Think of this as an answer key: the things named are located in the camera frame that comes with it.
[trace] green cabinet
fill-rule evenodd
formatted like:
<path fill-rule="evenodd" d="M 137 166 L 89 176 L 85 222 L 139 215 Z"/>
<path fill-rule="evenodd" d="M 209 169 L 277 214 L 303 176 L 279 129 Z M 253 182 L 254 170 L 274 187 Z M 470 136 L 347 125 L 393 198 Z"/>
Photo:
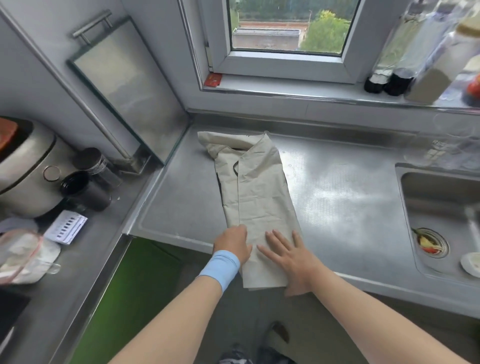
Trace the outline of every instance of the green cabinet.
<path fill-rule="evenodd" d="M 181 261 L 146 239 L 133 239 L 70 364 L 106 364 L 173 298 Z"/>

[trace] glass panel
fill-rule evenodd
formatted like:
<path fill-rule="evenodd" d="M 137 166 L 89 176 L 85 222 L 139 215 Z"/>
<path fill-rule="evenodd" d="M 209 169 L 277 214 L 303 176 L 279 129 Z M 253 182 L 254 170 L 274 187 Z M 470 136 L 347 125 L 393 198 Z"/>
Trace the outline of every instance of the glass panel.
<path fill-rule="evenodd" d="M 359 0 L 227 0 L 232 49 L 340 56 Z"/>

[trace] gray counter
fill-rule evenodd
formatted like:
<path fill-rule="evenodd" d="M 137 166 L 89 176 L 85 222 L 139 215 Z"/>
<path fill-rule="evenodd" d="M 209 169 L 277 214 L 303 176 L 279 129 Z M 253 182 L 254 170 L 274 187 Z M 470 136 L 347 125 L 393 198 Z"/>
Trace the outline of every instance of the gray counter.
<path fill-rule="evenodd" d="M 62 245 L 59 273 L 14 289 L 31 297 L 14 335 L 0 357 L 5 364 L 64 363 L 94 309 L 111 273 L 126 250 L 123 223 L 153 164 L 140 177 L 125 176 L 111 205 L 89 218 L 69 246 Z"/>
<path fill-rule="evenodd" d="M 249 132 L 223 128 L 216 117 L 200 119 L 150 181 L 125 233 L 212 251 L 227 225 L 214 162 L 197 132 Z M 315 126 L 265 121 L 239 126 L 272 132 L 305 244 L 329 268 L 365 291 L 480 318 L 479 287 L 424 275 L 415 265 L 396 149 L 319 140 L 335 132 Z M 391 135 L 346 134 L 346 141 L 392 145 Z"/>

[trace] floor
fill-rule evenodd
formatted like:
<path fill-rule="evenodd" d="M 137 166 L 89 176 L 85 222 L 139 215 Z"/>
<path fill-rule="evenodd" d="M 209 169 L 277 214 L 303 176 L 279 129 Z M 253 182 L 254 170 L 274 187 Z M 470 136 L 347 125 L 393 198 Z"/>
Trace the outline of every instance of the floor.
<path fill-rule="evenodd" d="M 184 265 L 177 292 L 201 271 L 204 259 Z M 251 358 L 270 323 L 287 327 L 298 364 L 366 364 L 344 329 L 313 295 L 284 298 L 283 289 L 248 291 L 237 275 L 225 291 L 207 327 L 195 364 L 215 364 L 231 344 L 241 344 Z M 472 338 L 426 324 L 422 328 L 462 355 L 480 363 L 479 344 Z"/>

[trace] window sill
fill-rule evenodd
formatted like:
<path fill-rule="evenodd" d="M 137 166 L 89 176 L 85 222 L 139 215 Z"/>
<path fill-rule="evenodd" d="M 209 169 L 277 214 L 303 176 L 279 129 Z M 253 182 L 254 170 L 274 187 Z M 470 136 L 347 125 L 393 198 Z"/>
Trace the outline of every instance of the window sill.
<path fill-rule="evenodd" d="M 460 99 L 461 92 L 459 90 L 466 87 L 466 84 L 468 82 L 465 83 L 465 80 L 459 81 L 457 79 L 444 93 L 444 95 L 449 95 L 448 99 L 438 99 L 433 105 L 415 104 L 403 97 L 394 97 L 386 93 L 369 94 L 363 90 L 363 84 L 361 83 L 349 85 L 231 74 L 224 74 L 219 86 L 203 86 L 202 90 L 229 94 L 297 98 L 348 105 L 428 109 L 478 115 L 480 113 L 479 108 L 472 108 Z"/>

